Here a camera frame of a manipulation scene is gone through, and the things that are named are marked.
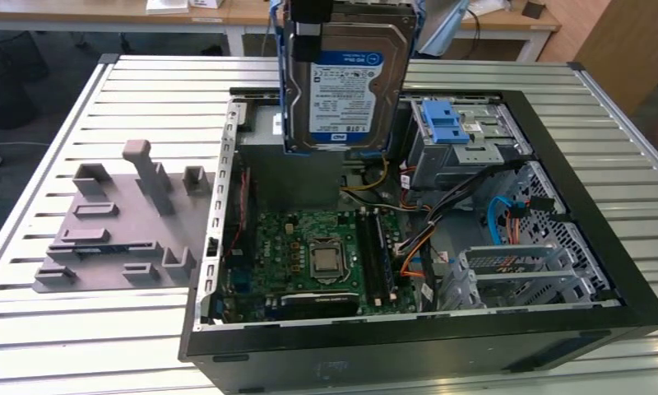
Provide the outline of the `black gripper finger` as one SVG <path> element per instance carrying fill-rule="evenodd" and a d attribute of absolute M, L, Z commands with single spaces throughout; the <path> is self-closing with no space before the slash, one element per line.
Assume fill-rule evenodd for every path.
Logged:
<path fill-rule="evenodd" d="M 320 59 L 323 25 L 331 21 L 331 0 L 290 2 L 290 21 L 294 33 L 292 56 L 298 62 Z"/>

